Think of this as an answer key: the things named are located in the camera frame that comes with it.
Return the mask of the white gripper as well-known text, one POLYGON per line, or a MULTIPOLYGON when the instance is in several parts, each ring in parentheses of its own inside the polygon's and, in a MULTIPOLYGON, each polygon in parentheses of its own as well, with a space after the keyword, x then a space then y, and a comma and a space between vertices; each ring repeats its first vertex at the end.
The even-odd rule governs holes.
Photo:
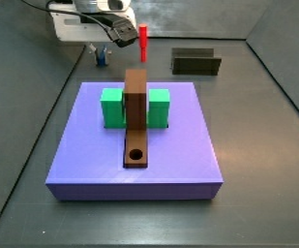
MULTIPOLYGON (((64 42, 108 42, 104 28, 90 17, 115 14, 126 17, 136 28, 135 13, 130 3, 51 3, 48 5, 58 38, 64 42)), ((98 48, 88 45, 90 54, 98 62, 98 48)), ((104 62, 108 63, 111 50, 104 46, 104 62)))

